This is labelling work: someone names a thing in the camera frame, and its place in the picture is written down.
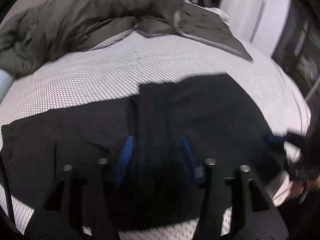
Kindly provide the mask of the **person's right hand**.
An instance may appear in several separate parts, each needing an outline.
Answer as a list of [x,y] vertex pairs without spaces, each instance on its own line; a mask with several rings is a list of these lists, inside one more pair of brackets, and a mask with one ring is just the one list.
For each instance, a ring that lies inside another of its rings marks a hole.
[[317,191],[319,190],[319,187],[319,177],[315,179],[307,179],[305,182],[294,181],[290,189],[289,198],[300,196],[304,190]]

